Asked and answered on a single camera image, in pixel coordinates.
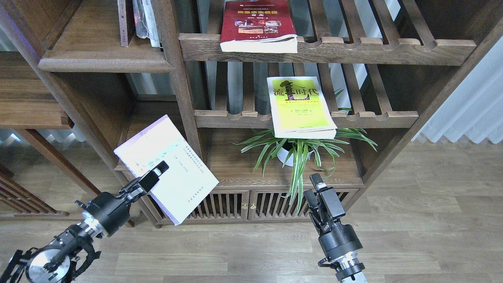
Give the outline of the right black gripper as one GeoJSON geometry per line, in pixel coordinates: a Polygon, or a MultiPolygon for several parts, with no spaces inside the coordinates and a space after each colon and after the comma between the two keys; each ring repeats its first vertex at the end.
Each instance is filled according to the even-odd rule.
{"type": "Polygon", "coordinates": [[[346,212],[334,188],[328,188],[319,173],[310,175],[316,189],[304,191],[310,218],[319,234],[318,242],[325,254],[321,262],[358,263],[363,246],[350,224],[342,224],[346,212]]]}

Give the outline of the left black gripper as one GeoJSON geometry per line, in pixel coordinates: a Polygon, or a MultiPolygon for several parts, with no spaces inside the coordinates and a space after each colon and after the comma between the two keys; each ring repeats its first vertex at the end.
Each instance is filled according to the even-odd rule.
{"type": "Polygon", "coordinates": [[[130,218],[128,208],[131,203],[140,199],[158,183],[160,176],[169,169],[165,161],[161,161],[151,171],[133,179],[117,195],[103,192],[83,204],[75,203],[83,208],[83,221],[79,223],[91,237],[111,237],[130,218]]]}

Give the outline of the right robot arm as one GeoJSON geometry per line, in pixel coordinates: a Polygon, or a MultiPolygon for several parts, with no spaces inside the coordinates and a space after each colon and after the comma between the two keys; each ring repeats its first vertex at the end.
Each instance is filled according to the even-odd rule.
{"type": "Polygon", "coordinates": [[[332,187],[328,187],[320,174],[310,175],[316,188],[304,191],[310,209],[310,218],[319,234],[318,241],[325,258],[318,262],[319,267],[329,267],[336,271],[340,283],[366,283],[357,253],[363,248],[356,232],[350,224],[342,224],[340,218],[346,212],[332,187]]]}

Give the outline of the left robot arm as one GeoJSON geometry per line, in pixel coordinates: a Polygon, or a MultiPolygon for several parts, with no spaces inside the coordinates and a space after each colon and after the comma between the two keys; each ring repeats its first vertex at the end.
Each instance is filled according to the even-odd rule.
{"type": "Polygon", "coordinates": [[[94,238],[111,237],[130,217],[131,203],[146,195],[169,168],[160,162],[145,175],[133,179],[117,195],[102,192],[83,208],[83,221],[72,224],[46,246],[17,250],[1,276],[2,283],[18,283],[25,274],[31,283],[70,283],[99,259],[94,238]]]}

